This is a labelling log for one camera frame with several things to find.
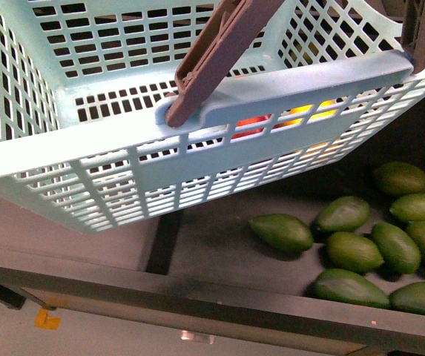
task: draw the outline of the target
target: plastic basket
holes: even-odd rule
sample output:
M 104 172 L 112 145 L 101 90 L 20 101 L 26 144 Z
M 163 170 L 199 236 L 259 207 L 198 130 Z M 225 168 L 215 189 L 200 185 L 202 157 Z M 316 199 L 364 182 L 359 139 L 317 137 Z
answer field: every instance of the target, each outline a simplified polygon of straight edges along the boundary
M 103 231 L 336 162 L 425 97 L 399 24 L 286 1 L 169 128 L 175 68 L 216 5 L 0 0 L 0 196 Z

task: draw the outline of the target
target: rectangular hole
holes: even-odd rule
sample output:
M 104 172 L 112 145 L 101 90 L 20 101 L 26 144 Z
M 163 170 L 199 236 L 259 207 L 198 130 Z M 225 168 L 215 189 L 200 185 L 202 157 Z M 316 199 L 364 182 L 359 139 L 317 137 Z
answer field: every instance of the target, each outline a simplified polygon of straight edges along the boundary
M 90 21 L 88 20 L 88 18 L 84 17 L 84 18 L 81 18 L 81 19 L 66 20 L 65 24 L 69 28 L 76 28 L 76 27 L 88 26 L 90 24 Z
M 73 60 L 72 59 L 67 59 L 65 61 L 60 61 L 59 62 L 61 67 L 72 67 L 73 66 Z
M 167 33 L 163 33 L 162 35 L 151 36 L 152 42 L 160 42 L 160 41 L 168 41 L 169 35 Z
M 110 110 L 108 109 L 108 105 L 106 104 L 100 105 L 100 111 L 102 112 L 103 117 L 110 116 Z
M 81 65 L 87 65 L 90 63 L 97 63 L 97 62 L 100 62 L 100 58 L 98 56 L 89 56 L 89 57 L 79 58 L 79 63 Z
M 4 54 L 4 52 L 1 52 L 1 63 L 7 69 L 7 56 L 6 54 Z
M 60 30 L 61 23 L 59 21 L 41 22 L 41 27 L 44 31 Z
M 163 63 L 163 62 L 169 62 L 169 56 L 161 56 L 161 57 L 155 57 L 153 58 L 153 63 Z
M 63 47 L 63 48 L 56 48 L 54 50 L 54 54 L 56 54 L 56 56 L 67 56 L 70 54 L 70 51 L 68 48 Z
M 131 107 L 131 104 L 130 104 L 130 100 L 123 100 L 122 105 L 123 105 L 123 110 L 126 113 L 129 113 L 130 111 L 133 110 L 133 108 Z
M 138 98 L 133 99 L 133 105 L 135 107 L 135 110 L 142 110 L 143 106 L 141 105 L 141 101 Z
M 122 113 L 122 110 L 120 109 L 120 105 L 118 104 L 118 102 L 111 103 L 111 110 L 113 111 L 114 115 L 119 115 Z
M 79 116 L 79 121 L 80 122 L 86 122 L 86 121 L 88 121 L 87 111 L 85 109 L 78 109 L 77 110 L 77 115 Z
M 5 124 L 4 129 L 6 130 L 6 140 L 13 139 L 13 128 Z
M 158 10 L 150 10 L 148 11 L 148 17 L 150 19 L 155 19 L 156 17 L 164 17 L 168 15 L 168 11 L 166 9 L 158 9 Z
M 17 87 L 14 87 L 14 99 L 19 105 L 21 105 L 21 91 L 19 91 Z
M 55 43 L 64 43 L 65 37 L 64 35 L 48 36 L 47 40 L 53 45 Z
M 151 48 L 151 51 L 153 53 L 167 52 L 167 51 L 169 51 L 169 46 L 168 45 L 164 45 L 164 46 L 152 47 Z
M 88 108 L 88 110 L 90 112 L 90 117 L 91 117 L 92 120 L 99 118 L 99 111 L 96 109 L 95 106 Z
M 34 7 L 33 12 L 36 16 L 52 16 L 56 15 L 56 8 L 54 6 Z
M 190 19 L 183 19 L 183 20 L 174 20 L 173 21 L 173 27 L 184 27 L 184 26 L 191 26 L 191 20 Z
M 19 110 L 16 110 L 16 118 L 18 120 L 18 128 L 22 131 L 24 131 L 24 125 L 22 120 L 22 113 L 19 112 Z
M 153 22 L 152 24 L 149 24 L 150 31 L 154 30 L 165 30 L 168 28 L 167 22 Z
M 191 46 L 190 42 L 181 42 L 181 43 L 176 43 L 174 44 L 174 49 L 175 50 L 184 50 L 187 49 Z
M 70 34 L 70 38 L 72 39 L 72 41 L 81 41 L 84 39 L 92 39 L 93 34 L 90 31 L 75 32 Z
M 126 40 L 127 46 L 143 45 L 144 43 L 146 43 L 145 37 L 136 37 L 134 39 L 127 39 Z
M 140 59 L 138 61 L 132 61 L 130 62 L 130 66 L 131 67 L 139 67 L 142 65 L 147 65 L 148 64 L 148 60 L 147 59 Z
M 11 118 L 11 102 L 7 97 L 4 98 L 4 113 Z
M 122 52 L 107 53 L 103 57 L 105 58 L 105 61 L 110 61 L 112 59 L 121 59 L 123 58 L 123 53 Z
M 74 49 L 76 53 L 93 52 L 96 50 L 96 46 L 94 44 L 83 44 L 82 46 L 75 46 Z
M 144 96 L 143 101 L 145 102 L 147 108 L 153 107 L 153 102 L 151 101 L 151 98 L 149 96 Z
M 196 19 L 196 24 L 206 24 L 207 21 L 209 21 L 210 17 L 206 16 L 206 17 L 198 17 Z
M 86 76 L 91 74 L 98 74 L 102 72 L 102 67 L 92 67 L 92 68 L 85 68 L 82 69 L 82 73 Z
M 67 76 L 67 78 L 76 78 L 77 76 L 79 76 L 79 74 L 75 70 L 65 72 L 65 75 Z
M 139 48 L 137 50 L 129 50 L 128 51 L 128 55 L 130 57 L 143 56 L 145 54 L 146 54 L 146 48 Z
M 61 5 L 63 13 L 84 13 L 86 11 L 85 5 L 81 2 L 77 4 Z
M 114 65 L 107 65 L 107 70 L 108 71 L 120 70 L 120 69 L 125 69 L 125 68 L 126 68 L 126 64 L 125 63 L 116 63 Z
M 2 74 L 2 77 L 3 77 L 3 88 L 9 93 L 9 92 L 11 92 L 11 90 L 10 90 L 10 81 L 9 81 L 9 79 L 8 79 L 8 77 L 7 77 L 7 75 L 6 74 Z
M 1 43 L 6 47 L 7 46 L 6 36 L 2 32 L 0 32 L 0 40 L 1 40 Z
M 185 15 L 186 13 L 191 13 L 191 7 L 190 6 L 174 7 L 173 8 L 173 15 Z
M 123 13 L 122 14 L 122 21 L 134 21 L 134 20 L 141 20 L 143 18 L 143 14 L 140 12 L 135 13 Z
M 117 36 L 119 34 L 120 34 L 120 31 L 118 30 L 118 28 L 106 28 L 104 30 L 99 30 L 100 37 Z
M 191 31 L 182 31 L 182 32 L 175 32 L 173 34 L 174 39 L 184 39 L 187 37 L 191 37 Z
M 145 28 L 143 27 L 142 24 L 137 24 L 135 26 L 125 26 L 123 28 L 123 30 L 125 31 L 125 34 L 130 34 L 130 33 L 140 33 L 140 32 L 144 32 Z
M 95 17 L 96 24 L 113 24 L 116 22 L 115 15 L 103 15 Z
M 212 11 L 214 9 L 214 4 L 202 4 L 196 6 L 197 13 L 205 13 L 208 11 Z
M 102 49 L 107 50 L 109 48 L 118 48 L 122 46 L 121 41 L 109 41 L 101 43 Z

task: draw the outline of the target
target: grid pattern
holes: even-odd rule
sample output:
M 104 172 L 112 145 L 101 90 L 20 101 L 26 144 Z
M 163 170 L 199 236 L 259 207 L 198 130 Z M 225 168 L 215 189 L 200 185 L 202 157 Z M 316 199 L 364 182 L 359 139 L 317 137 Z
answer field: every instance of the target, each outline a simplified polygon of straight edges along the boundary
M 0 141 L 58 128 L 53 91 L 0 13 Z
M 266 71 L 263 65 L 239 67 L 231 70 L 227 76 L 246 76 Z M 177 94 L 174 80 L 139 85 L 107 93 L 81 96 L 75 98 L 79 122 L 106 119 L 123 113 L 132 113 L 144 109 L 152 109 L 167 94 Z
M 211 17 L 213 4 L 96 13 L 92 3 L 32 1 L 40 29 L 67 78 L 183 59 Z M 251 49 L 262 45 L 262 32 Z
M 365 4 L 358 6 L 357 0 L 349 0 L 349 4 L 343 9 L 336 1 L 326 1 L 324 6 L 320 5 L 322 3 L 323 1 L 315 0 L 302 0 L 298 4 L 293 2 L 292 5 L 296 8 L 290 19 L 283 22 L 283 17 L 278 17 L 278 21 L 269 23 L 263 35 L 259 35 L 255 40 L 258 43 L 268 38 L 271 32 L 281 33 L 283 38 L 279 41 L 280 47 L 273 49 L 273 53 L 267 53 L 263 50 L 271 46 L 254 47 L 252 44 L 248 50 L 248 54 L 251 54 L 250 59 L 247 57 L 244 61 L 240 60 L 240 64 L 229 76 L 250 75 L 271 68 L 299 67 L 347 58 L 351 56 L 348 54 L 349 50 L 356 56 L 361 56 L 387 49 L 385 43 L 388 44 L 388 48 L 397 46 L 395 34 L 398 32 L 398 26 L 389 22 L 369 23 L 365 11 L 362 10 Z M 169 61 L 175 60 L 174 45 L 181 41 L 192 42 L 196 36 L 194 31 L 203 26 L 197 24 L 196 19 L 210 16 L 211 11 L 211 6 L 194 3 L 185 7 L 168 5 L 166 8 L 151 8 L 136 12 L 125 10 L 119 13 L 112 10 L 111 14 L 105 15 L 92 11 L 93 1 L 30 0 L 29 4 L 33 8 L 32 17 L 39 22 L 43 29 L 42 35 L 49 42 L 49 48 L 59 59 L 62 75 L 70 70 L 68 68 L 75 68 L 78 77 L 90 75 L 83 70 L 91 67 L 100 67 L 102 73 L 106 73 L 108 72 L 106 65 L 110 63 L 125 63 L 126 67 L 131 67 L 130 61 L 133 59 L 129 57 L 128 51 L 146 49 L 146 54 L 138 56 L 138 60 L 148 60 L 148 65 L 143 67 L 144 72 L 139 70 L 140 76 L 141 73 L 146 76 L 149 73 L 154 79 L 150 81 L 149 77 L 142 78 L 141 84 L 138 85 L 132 80 L 132 85 L 115 91 L 84 96 L 72 95 L 73 101 L 70 103 L 75 105 L 80 122 L 106 119 L 137 110 L 144 110 L 143 113 L 148 115 L 152 114 L 154 110 L 151 106 L 157 101 L 158 96 L 163 97 L 167 92 L 176 90 L 174 83 L 170 82 L 166 74 L 163 77 L 157 74 L 158 66 L 162 62 L 155 63 L 153 58 L 163 56 L 163 52 L 153 53 L 153 47 L 168 45 Z M 88 25 L 82 20 L 86 24 L 84 27 L 74 26 L 81 19 L 87 19 Z M 183 22 L 185 19 L 190 19 L 190 23 Z M 57 24 L 44 24 L 49 22 L 58 22 L 61 28 L 55 28 Z M 149 27 L 150 24 L 157 23 L 166 23 L 168 29 L 159 28 L 164 26 L 163 24 L 157 25 L 158 28 Z M 131 32 L 128 35 L 125 33 L 128 26 L 137 25 L 142 25 L 142 33 Z M 25 100 L 30 103 L 30 111 L 39 109 L 40 117 L 44 118 L 41 116 L 42 104 L 35 106 L 34 90 L 38 94 L 38 102 L 45 102 L 47 106 L 46 117 L 49 118 L 49 112 L 52 110 L 51 113 L 56 118 L 53 94 L 33 66 L 33 61 L 25 54 L 26 50 L 16 47 L 20 44 L 16 41 L 14 33 L 11 33 L 6 24 L 0 24 L 0 28 L 0 116 L 4 116 L 6 120 L 10 118 L 7 114 L 9 111 L 5 112 L 3 106 L 4 98 L 7 97 L 8 100 L 12 99 L 12 112 L 19 109 L 26 116 L 26 123 L 31 123 L 36 128 L 36 115 L 29 114 Z M 184 31 L 186 28 L 191 29 L 191 38 L 174 38 L 175 32 Z M 106 36 L 108 31 L 114 33 L 115 29 L 120 32 L 119 35 L 112 35 L 112 39 Z M 105 36 L 100 36 L 100 30 L 106 30 Z M 166 30 L 171 31 L 164 43 L 152 41 L 152 36 L 164 34 Z M 91 32 L 92 39 L 75 40 L 76 33 L 88 31 Z M 2 42 L 1 33 L 5 37 L 6 46 Z M 121 47 L 102 47 L 102 42 L 116 41 L 113 39 L 115 36 L 121 38 Z M 345 42 L 344 46 L 340 45 L 338 37 Z M 133 38 L 144 38 L 145 43 L 126 42 Z M 10 53 L 11 45 L 15 54 Z M 96 49 L 92 53 L 77 53 L 75 46 L 83 45 L 95 45 Z M 60 48 L 64 50 L 67 48 L 69 54 L 57 55 L 56 50 Z M 122 52 L 123 57 L 118 59 L 104 57 L 115 52 Z M 88 56 L 98 56 L 99 61 L 80 63 L 81 58 Z M 61 63 L 64 60 L 73 61 L 74 66 Z M 164 73 L 170 76 L 170 68 Z M 29 90 L 24 90 L 23 79 Z M 329 97 L 325 101 L 317 101 L 316 96 L 310 95 L 308 105 L 299 108 L 290 107 L 283 112 L 271 112 L 247 120 L 235 119 L 225 125 L 215 124 L 214 127 L 206 127 L 191 133 L 157 137 L 151 142 L 132 142 L 129 148 L 105 154 L 93 154 L 82 159 L 2 177 L 0 184 L 5 186 L 9 184 L 11 191 L 19 196 L 16 200 L 18 204 L 27 206 L 24 200 L 29 200 L 30 206 L 34 207 L 33 210 L 37 208 L 38 212 L 46 217 L 66 225 L 68 223 L 83 232 L 104 231 L 336 162 L 421 100 L 425 96 L 425 77 L 411 76 L 403 84 L 373 88 L 365 92 L 356 92 L 354 87 L 350 83 L 346 95 Z M 21 104 L 16 101 L 17 94 L 14 88 L 18 88 L 20 92 Z M 315 142 L 289 147 L 265 158 L 247 157 L 241 161 L 234 161 L 233 164 L 224 164 L 219 169 L 212 170 L 206 164 L 198 165 L 186 178 L 176 177 L 176 172 L 164 174 L 166 171 L 163 168 L 174 167 L 176 163 L 180 165 L 185 160 L 210 162 L 211 159 L 215 159 L 215 162 L 222 162 L 219 157 L 221 152 L 243 152 L 244 148 L 258 137 L 263 139 L 260 142 L 271 142 L 274 137 L 301 135 L 302 132 L 307 132 L 311 125 L 314 126 L 313 129 L 323 131 L 326 126 L 331 127 L 332 120 L 338 116 L 340 119 L 347 117 L 351 122 L 341 134 L 336 135 L 338 137 L 316 139 Z M 0 140 L 8 139 L 6 135 L 4 133 Z M 144 173 L 148 170 L 158 171 L 164 177 L 151 182 L 153 177 Z
M 62 208 L 86 230 L 104 231 L 336 162 L 422 96 L 425 96 L 425 79 L 335 98 L 335 104 L 330 106 L 311 103 L 307 111 L 292 115 L 274 113 L 250 127 L 220 125 L 40 168 L 15 175 L 15 181 L 38 194 L 43 201 Z M 319 113 L 327 113 L 319 116 L 319 120 L 355 113 L 359 113 L 359 119 L 336 139 L 153 190 L 145 190 L 145 182 L 137 180 L 134 175 L 135 171 L 141 170 L 141 165 L 181 158 L 184 153 L 201 154 L 218 145 L 240 144 L 256 135 L 273 135 L 274 132 L 310 125 L 313 116 Z M 298 116 L 301 118 L 298 124 L 280 126 L 281 122 L 294 121 Z M 249 135 L 234 138 L 237 132 L 247 130 Z
M 367 22 L 350 4 L 311 0 L 296 4 L 278 56 L 291 68 L 399 48 L 388 29 Z

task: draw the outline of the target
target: basket handle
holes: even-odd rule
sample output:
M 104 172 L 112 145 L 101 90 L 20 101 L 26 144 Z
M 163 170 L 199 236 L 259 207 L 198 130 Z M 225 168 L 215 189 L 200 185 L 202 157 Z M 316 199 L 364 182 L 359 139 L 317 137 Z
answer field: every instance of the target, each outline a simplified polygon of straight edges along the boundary
M 406 0 L 400 43 L 413 58 L 413 73 L 425 69 L 425 0 Z
M 224 79 L 284 0 L 223 0 L 176 70 L 179 96 L 166 113 L 178 127 Z

